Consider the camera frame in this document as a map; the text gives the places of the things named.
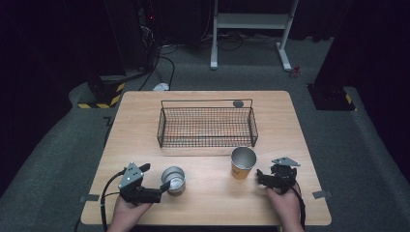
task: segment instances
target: white metal frame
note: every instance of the white metal frame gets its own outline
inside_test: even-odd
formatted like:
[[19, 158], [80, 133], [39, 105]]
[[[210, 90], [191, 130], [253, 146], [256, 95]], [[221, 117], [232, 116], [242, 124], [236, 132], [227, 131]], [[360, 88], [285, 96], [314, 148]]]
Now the white metal frame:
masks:
[[211, 70], [218, 68], [218, 29], [248, 28], [248, 29], [282, 29], [281, 42], [277, 43], [278, 54], [283, 68], [290, 72], [292, 67], [287, 59], [284, 46], [289, 36], [299, 0], [293, 0], [289, 14], [219, 14], [218, 1], [215, 0], [214, 29], [211, 50]]

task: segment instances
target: wire basket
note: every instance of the wire basket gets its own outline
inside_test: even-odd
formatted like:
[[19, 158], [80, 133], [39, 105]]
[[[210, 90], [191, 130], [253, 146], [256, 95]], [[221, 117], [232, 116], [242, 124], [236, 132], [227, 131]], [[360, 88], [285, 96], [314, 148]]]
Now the wire basket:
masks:
[[241, 147], [258, 137], [252, 100], [161, 101], [160, 147]]

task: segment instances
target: black cable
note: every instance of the black cable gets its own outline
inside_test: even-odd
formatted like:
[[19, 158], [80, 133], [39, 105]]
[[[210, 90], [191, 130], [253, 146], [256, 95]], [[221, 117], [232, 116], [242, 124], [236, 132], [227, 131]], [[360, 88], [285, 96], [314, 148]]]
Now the black cable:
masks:
[[108, 189], [109, 185], [111, 184], [112, 181], [115, 180], [115, 178], [124, 175], [124, 173], [126, 173], [127, 168], [124, 168], [124, 170], [118, 172], [117, 174], [115, 174], [113, 177], [111, 177], [111, 179], [109, 179], [109, 181], [106, 183], [103, 191], [102, 191], [102, 199], [100, 201], [100, 207], [101, 207], [101, 212], [102, 212], [102, 227], [103, 227], [103, 231], [107, 231], [108, 230], [108, 225], [106, 224], [106, 214], [105, 214], [105, 193], [106, 190]]
[[206, 35], [206, 33], [207, 33], [207, 31], [208, 31], [209, 24], [210, 24], [210, 22], [211, 22], [211, 14], [212, 14], [212, 1], [209, 0], [208, 20], [207, 20], [207, 23], [206, 23], [205, 31], [204, 31], [204, 33], [203, 33], [202, 36], [201, 36], [201, 40], [204, 38], [204, 36]]
[[111, 117], [103, 117], [103, 118], [107, 119], [106, 126], [108, 127], [108, 130], [106, 131], [105, 139], [104, 139], [104, 142], [103, 142], [103, 146], [105, 147], [106, 142], [108, 141], [108, 136], [111, 133], [113, 123], [111, 123]]
[[302, 225], [302, 228], [305, 230], [305, 221], [306, 221], [307, 213], [306, 213], [306, 205], [305, 205], [304, 199], [302, 199], [301, 186], [299, 186], [299, 183], [295, 180], [295, 183], [298, 185], [299, 191], [301, 192], [301, 193], [299, 193], [299, 192], [297, 192], [297, 191], [295, 190], [295, 188], [291, 187], [291, 186], [284, 180], [284, 178], [283, 178], [282, 176], [280, 176], [280, 178], [282, 179], [282, 181], [283, 181], [290, 189], [292, 189], [292, 190], [295, 192], [296, 197], [298, 197], [299, 207], [300, 207], [300, 209], [301, 209], [301, 225]]
[[75, 223], [75, 227], [74, 227], [74, 231], [73, 232], [77, 232], [78, 231], [78, 225], [81, 222], [81, 216], [78, 218], [77, 222]]
[[157, 69], [155, 69], [155, 73], [157, 74], [157, 77], [158, 77], [158, 80], [160, 81], [160, 83], [163, 83], [161, 73]]
[[173, 49], [173, 50], [171, 50], [171, 51], [168, 51], [168, 52], [166, 52], [166, 53], [160, 53], [160, 55], [168, 55], [168, 54], [171, 54], [171, 53], [173, 53], [173, 52], [177, 51], [177, 50], [178, 50], [178, 48], [179, 48], [179, 45], [177, 45], [177, 44], [163, 45], [161, 48], [164, 48], [164, 47], [171, 47], [171, 46], [174, 46], [174, 47], [175, 47], [175, 49]]
[[155, 65], [154, 65], [154, 67], [153, 67], [153, 69], [151, 70], [151, 72], [150, 72], [150, 74], [147, 76], [147, 78], [145, 79], [144, 83], [142, 83], [141, 87], [139, 87], [138, 91], [141, 91], [141, 89], [145, 86], [145, 84], [147, 83], [147, 81], [150, 79], [151, 75], [154, 73], [155, 69], [157, 68], [157, 64], [158, 64], [158, 61], [159, 61], [159, 60], [160, 60], [160, 59], [157, 59]]
[[224, 50], [224, 51], [234, 51], [234, 50], [239, 49], [239, 48], [244, 44], [244, 40], [243, 40], [239, 35], [238, 35], [236, 38], [239, 39], [239, 40], [237, 40], [237, 41], [232, 41], [232, 42], [230, 42], [230, 41], [225, 41], [225, 42], [228, 42], [228, 43], [240, 42], [239, 45], [236, 46], [235, 48], [232, 48], [232, 49], [223, 48], [222, 46], [220, 46], [219, 43], [218, 43], [218, 48], [221, 49], [221, 50]]
[[153, 71], [153, 69], [148, 70], [146, 72], [138, 73], [138, 74], [135, 74], [135, 75], [132, 75], [132, 76], [129, 76], [127, 78], [120, 79], [120, 80], [105, 80], [104, 83], [105, 84], [123, 84], [125, 82], [130, 81], [130, 80], [138, 79], [138, 78], [140, 78], [140, 77], [142, 77], [142, 76], [144, 76], [144, 75], [146, 75], [146, 74], [148, 74], [149, 72], [152, 72], [152, 71]]
[[120, 192], [119, 191], [111, 192], [111, 193], [107, 194], [105, 197], [110, 196], [110, 195], [115, 195], [115, 194], [120, 194]]
[[271, 43], [275, 43], [279, 39], [279, 37], [275, 37], [275, 38], [267, 37], [267, 38], [258, 38], [258, 39], [261, 39], [261, 42], [251, 42], [251, 41], [244, 40], [244, 44], [252, 44], [252, 45], [271, 44]]
[[158, 56], [158, 57], [169, 61], [172, 65], [172, 74], [171, 74], [171, 77], [169, 78], [169, 83], [168, 83], [168, 90], [170, 91], [171, 90], [172, 79], [173, 79], [174, 73], [175, 73], [175, 64], [174, 64], [174, 62], [172, 62], [170, 59], [168, 59], [166, 57], [163, 57], [163, 56]]

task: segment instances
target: wooden table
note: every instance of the wooden table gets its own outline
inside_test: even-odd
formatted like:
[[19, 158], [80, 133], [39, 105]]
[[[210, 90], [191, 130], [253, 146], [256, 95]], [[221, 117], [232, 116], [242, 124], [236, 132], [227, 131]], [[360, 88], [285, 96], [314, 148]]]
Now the wooden table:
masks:
[[[258, 130], [253, 150], [257, 164], [245, 180], [231, 175], [230, 152], [234, 148], [160, 148], [157, 130], [162, 100], [252, 99]], [[265, 195], [256, 183], [256, 169], [270, 174], [272, 160], [289, 157], [301, 164], [297, 181], [307, 209], [306, 225], [328, 225], [331, 216], [321, 190], [302, 130], [288, 93], [284, 91], [172, 91], [127, 92], [118, 109], [90, 194], [101, 195], [107, 181], [133, 161], [151, 163], [142, 186], [157, 189], [166, 167], [180, 166], [187, 177], [181, 196], [162, 195], [161, 203], [143, 216], [140, 224], [152, 225], [279, 225]], [[121, 177], [107, 193], [118, 191]], [[110, 223], [117, 195], [106, 197]], [[87, 201], [81, 216], [85, 224], [102, 224], [100, 201]]]

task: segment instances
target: human hand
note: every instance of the human hand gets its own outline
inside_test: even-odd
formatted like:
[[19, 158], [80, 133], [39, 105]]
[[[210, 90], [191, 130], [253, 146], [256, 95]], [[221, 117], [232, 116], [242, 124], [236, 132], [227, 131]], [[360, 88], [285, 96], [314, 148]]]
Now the human hand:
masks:
[[152, 203], [143, 203], [138, 206], [126, 202], [121, 196], [117, 197], [115, 202], [114, 215], [111, 224], [108, 227], [108, 232], [128, 232], [130, 231], [142, 215], [147, 212]]
[[293, 189], [285, 194], [278, 194], [273, 189], [266, 187], [266, 194], [271, 202], [272, 208], [278, 213], [284, 231], [304, 231], [301, 224], [301, 208], [298, 196]]

